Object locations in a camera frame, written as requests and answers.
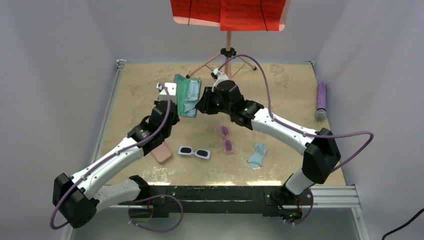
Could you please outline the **grey glasses case green lining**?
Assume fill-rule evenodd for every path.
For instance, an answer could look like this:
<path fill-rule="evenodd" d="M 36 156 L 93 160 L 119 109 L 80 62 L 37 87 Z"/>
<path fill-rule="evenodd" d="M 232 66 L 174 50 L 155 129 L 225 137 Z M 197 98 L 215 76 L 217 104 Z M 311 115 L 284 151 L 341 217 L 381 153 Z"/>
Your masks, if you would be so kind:
<path fill-rule="evenodd" d="M 197 78 L 185 78 L 175 74 L 173 82 L 176 83 L 177 113 L 180 117 L 195 118 L 197 116 L 196 104 L 199 102 L 202 81 Z"/>

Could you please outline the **pink purple sunglasses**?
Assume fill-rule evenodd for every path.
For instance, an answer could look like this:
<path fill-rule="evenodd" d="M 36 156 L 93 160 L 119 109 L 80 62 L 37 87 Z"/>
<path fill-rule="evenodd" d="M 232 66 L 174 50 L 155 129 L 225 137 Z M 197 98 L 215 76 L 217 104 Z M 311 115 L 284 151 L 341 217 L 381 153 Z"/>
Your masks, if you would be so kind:
<path fill-rule="evenodd" d="M 223 148 L 226 154 L 232 154 L 234 152 L 234 146 L 232 141 L 229 139 L 230 130 L 227 126 L 221 126 L 220 131 L 223 137 Z"/>

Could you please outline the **pink glasses case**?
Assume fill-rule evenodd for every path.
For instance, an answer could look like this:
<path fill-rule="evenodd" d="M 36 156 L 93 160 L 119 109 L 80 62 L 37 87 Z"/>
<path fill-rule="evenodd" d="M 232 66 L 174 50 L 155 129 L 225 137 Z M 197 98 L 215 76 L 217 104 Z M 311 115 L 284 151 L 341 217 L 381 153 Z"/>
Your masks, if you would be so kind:
<path fill-rule="evenodd" d="M 153 149 L 151 151 L 151 154 L 160 165 L 165 164 L 172 158 L 172 153 L 164 142 L 155 149 Z"/>

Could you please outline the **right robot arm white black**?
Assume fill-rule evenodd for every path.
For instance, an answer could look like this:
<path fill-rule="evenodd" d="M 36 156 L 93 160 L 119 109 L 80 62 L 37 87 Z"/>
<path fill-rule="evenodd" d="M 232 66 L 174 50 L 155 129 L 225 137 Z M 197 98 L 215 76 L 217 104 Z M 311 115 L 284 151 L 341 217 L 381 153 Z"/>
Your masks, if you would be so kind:
<path fill-rule="evenodd" d="M 323 184 L 341 159 L 330 130 L 304 128 L 272 114 L 262 104 L 245 99 L 232 80 L 205 87 L 195 108 L 207 115 L 227 114 L 238 126 L 269 135 L 303 157 L 301 169 L 285 182 L 280 191 L 282 200 L 288 204 L 298 200 L 305 189 Z"/>

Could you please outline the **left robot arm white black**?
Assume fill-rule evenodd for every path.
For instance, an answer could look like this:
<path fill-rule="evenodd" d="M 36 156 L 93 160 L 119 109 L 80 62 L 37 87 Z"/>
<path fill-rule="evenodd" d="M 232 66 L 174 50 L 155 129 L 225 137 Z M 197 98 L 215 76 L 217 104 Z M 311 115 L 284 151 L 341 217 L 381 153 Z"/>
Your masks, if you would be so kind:
<path fill-rule="evenodd" d="M 162 145 L 178 121 L 177 105 L 173 100 L 156 101 L 151 114 L 110 152 L 71 176 L 65 173 L 58 175 L 53 184 L 54 210 L 49 220 L 50 227 L 58 230 L 71 225 L 76 229 L 111 206 L 133 201 L 138 205 L 146 203 L 149 185 L 140 176 L 131 176 L 119 184 L 106 183 Z"/>

